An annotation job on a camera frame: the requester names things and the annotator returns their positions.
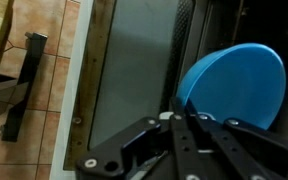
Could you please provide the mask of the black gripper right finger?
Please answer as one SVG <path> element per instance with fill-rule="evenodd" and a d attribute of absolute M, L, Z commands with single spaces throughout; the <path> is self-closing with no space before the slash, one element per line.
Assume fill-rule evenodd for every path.
<path fill-rule="evenodd" d="M 185 106 L 195 132 L 218 148 L 242 180 L 287 180 L 288 140 L 237 118 L 203 119 L 191 101 Z"/>

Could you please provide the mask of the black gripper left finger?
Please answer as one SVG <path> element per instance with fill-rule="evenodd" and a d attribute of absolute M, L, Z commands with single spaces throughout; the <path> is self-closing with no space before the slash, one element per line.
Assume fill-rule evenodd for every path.
<path fill-rule="evenodd" d="M 204 180 L 184 106 L 171 100 L 167 120 L 144 117 L 76 161 L 76 180 Z"/>

